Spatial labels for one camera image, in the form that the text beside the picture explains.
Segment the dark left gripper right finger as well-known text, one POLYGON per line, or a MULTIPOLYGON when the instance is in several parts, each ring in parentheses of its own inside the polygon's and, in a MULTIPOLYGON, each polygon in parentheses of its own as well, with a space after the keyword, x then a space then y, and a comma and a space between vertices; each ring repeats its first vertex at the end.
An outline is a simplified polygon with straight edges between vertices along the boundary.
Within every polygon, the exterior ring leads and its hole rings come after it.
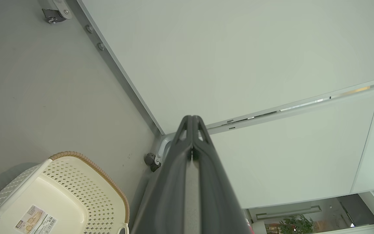
POLYGON ((192 157, 199 170, 200 234, 251 234, 211 137, 196 115, 192 157))

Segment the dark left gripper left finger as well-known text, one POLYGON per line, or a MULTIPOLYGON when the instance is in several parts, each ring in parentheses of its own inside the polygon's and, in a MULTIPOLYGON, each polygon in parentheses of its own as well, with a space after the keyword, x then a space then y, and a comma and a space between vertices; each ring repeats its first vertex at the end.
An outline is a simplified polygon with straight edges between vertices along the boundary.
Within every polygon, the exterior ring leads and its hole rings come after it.
POLYGON ((193 144, 193 117, 187 115, 172 141, 156 180, 146 194, 131 234, 184 234, 186 169, 193 144))

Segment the cream perforated laundry basket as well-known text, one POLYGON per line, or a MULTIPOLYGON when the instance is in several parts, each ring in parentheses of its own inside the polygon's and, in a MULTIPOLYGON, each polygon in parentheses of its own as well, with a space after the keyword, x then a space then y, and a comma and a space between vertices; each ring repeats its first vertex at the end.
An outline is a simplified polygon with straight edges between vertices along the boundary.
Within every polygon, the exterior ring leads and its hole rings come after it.
POLYGON ((0 191, 0 234, 20 234, 14 227, 32 205, 57 219, 51 234, 130 234, 125 194, 75 151, 52 155, 0 191))

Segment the printed basket label sticker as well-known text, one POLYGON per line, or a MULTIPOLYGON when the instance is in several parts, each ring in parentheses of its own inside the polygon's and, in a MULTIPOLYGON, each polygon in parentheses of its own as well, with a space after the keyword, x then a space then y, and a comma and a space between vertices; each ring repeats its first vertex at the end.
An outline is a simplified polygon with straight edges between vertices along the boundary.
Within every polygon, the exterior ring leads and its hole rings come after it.
POLYGON ((20 234, 51 234, 56 224, 56 218, 36 205, 31 205, 14 230, 20 234))

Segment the black caster wheel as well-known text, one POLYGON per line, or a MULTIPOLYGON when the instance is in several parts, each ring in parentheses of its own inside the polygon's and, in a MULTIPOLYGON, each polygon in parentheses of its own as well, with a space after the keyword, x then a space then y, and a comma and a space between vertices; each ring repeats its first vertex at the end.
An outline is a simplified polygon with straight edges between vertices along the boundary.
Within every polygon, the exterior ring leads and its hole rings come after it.
POLYGON ((64 22, 67 18, 63 17, 59 10, 55 9, 42 9, 46 22, 49 24, 56 24, 64 22))
POLYGON ((160 159, 153 153, 147 153, 147 155, 144 156, 144 162, 147 166, 150 166, 152 172, 155 172, 161 166, 160 159))

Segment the grey partition foot bar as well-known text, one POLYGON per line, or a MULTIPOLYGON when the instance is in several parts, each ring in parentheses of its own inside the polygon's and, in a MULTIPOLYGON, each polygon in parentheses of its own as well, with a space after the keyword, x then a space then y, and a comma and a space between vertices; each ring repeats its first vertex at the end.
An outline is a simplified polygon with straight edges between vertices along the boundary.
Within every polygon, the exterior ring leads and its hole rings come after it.
POLYGON ((160 143, 159 143, 159 146, 158 146, 158 150, 157 150, 157 153, 156 153, 156 156, 155 156, 155 164, 156 165, 160 165, 160 164, 163 163, 163 160, 165 159, 165 155, 166 155, 168 149, 171 146, 171 142, 174 139, 175 134, 176 133, 174 132, 174 133, 164 135, 164 136, 161 137, 160 143))
POLYGON ((70 20, 73 17, 71 10, 65 0, 52 0, 52 1, 63 18, 70 20))

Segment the green potted plant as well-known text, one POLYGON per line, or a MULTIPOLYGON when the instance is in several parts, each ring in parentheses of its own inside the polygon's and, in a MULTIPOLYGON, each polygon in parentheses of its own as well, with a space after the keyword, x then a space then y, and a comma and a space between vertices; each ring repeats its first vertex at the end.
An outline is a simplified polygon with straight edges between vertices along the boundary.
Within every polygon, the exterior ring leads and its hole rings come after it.
POLYGON ((304 215, 290 216, 280 221, 279 230, 282 234, 312 234, 315 233, 313 220, 304 215))

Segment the grey partition bottom rail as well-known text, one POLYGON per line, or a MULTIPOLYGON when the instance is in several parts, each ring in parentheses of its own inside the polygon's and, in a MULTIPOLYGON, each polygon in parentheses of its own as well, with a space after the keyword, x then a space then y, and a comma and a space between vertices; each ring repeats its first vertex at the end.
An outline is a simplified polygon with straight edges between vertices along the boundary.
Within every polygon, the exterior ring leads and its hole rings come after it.
POLYGON ((86 28, 87 25, 92 26, 92 23, 89 21, 87 16, 85 15, 83 9, 80 7, 77 0, 66 0, 66 3, 68 4, 69 8, 74 14, 74 17, 77 18, 77 21, 83 28, 83 31, 87 34, 88 38, 93 44, 93 47, 98 51, 98 54, 102 57, 103 61, 108 66, 109 70, 113 73, 115 79, 122 87, 123 91, 128 96, 130 102, 132 105, 137 109, 137 112, 140 114, 140 116, 143 118, 143 121, 149 129, 152 131, 152 133, 160 138, 162 134, 160 133, 160 130, 156 126, 156 124, 153 122, 153 119, 148 114, 147 110, 145 109, 142 102, 139 100, 138 96, 130 86, 129 82, 126 80, 125 76, 123 75, 122 71, 120 71, 120 68, 116 64, 116 62, 113 60, 112 56, 108 52, 108 49, 104 49, 103 51, 98 47, 98 43, 102 43, 103 41, 98 36, 97 32, 93 30, 92 32, 89 32, 86 28))

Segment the grey partition upright post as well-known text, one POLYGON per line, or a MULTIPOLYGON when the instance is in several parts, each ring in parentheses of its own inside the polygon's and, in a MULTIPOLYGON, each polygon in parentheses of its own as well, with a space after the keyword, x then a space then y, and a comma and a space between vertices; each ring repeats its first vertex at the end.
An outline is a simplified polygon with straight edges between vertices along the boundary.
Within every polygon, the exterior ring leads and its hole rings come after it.
POLYGON ((240 120, 240 121, 236 121, 234 123, 224 124, 224 125, 221 125, 221 126, 216 126, 216 127, 213 127, 213 128, 209 128, 208 131, 209 131, 209 134, 211 134, 211 135, 222 133, 222 132, 229 132, 229 131, 233 131, 233 130, 236 130, 236 129, 241 129, 241 128, 245 128, 245 127, 249 127, 249 126, 254 126, 254 125, 258 125, 258 124, 263 124, 263 123, 267 123, 267 122, 271 122, 271 121, 275 121, 275 120, 279 120, 279 119, 284 119, 284 118, 300 115, 300 114, 303 114, 303 113, 308 113, 308 112, 315 111, 315 110, 320 109, 320 108, 325 108, 328 105, 334 105, 334 104, 337 104, 337 103, 340 103, 340 102, 348 102, 349 100, 359 99, 363 96, 371 96, 371 95, 374 95, 374 81, 372 81, 371 83, 372 84, 369 85, 370 86, 369 89, 365 89, 365 90, 361 90, 361 91, 357 91, 357 92, 353 92, 351 90, 352 93, 350 93, 350 94, 344 94, 344 93, 338 94, 334 98, 331 96, 330 99, 327 99, 327 100, 324 100, 324 101, 321 101, 321 102, 316 102, 316 103, 312 103, 312 104, 308 104, 308 105, 303 104, 300 107, 291 108, 291 109, 285 110, 285 111, 278 110, 278 111, 275 111, 275 112, 271 112, 271 113, 263 114, 263 115, 260 115, 260 116, 256 116, 256 117, 251 118, 251 119, 240 120))

